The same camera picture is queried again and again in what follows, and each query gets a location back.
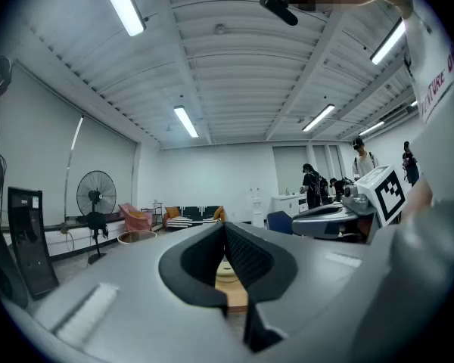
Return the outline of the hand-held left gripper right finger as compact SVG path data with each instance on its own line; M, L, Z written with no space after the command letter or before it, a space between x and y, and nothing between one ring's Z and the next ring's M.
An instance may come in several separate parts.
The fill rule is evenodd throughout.
M247 290L243 344L254 355L367 355L386 341L377 302L393 229L368 246L227 222L225 251Z

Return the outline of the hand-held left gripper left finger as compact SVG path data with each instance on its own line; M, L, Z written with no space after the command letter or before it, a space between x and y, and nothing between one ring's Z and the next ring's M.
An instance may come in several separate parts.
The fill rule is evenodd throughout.
M118 246L47 296L34 314L5 308L51 362L244 362L215 288L225 225Z

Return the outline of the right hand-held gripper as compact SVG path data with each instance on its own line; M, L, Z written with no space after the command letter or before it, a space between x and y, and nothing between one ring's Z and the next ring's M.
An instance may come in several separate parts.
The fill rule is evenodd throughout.
M389 225L401 213L406 205L406 195L395 167L377 166L354 184L344 187L341 203L318 206L293 217L293 233L337 240L341 238L340 225L367 216L372 217L367 241L372 241L380 228Z

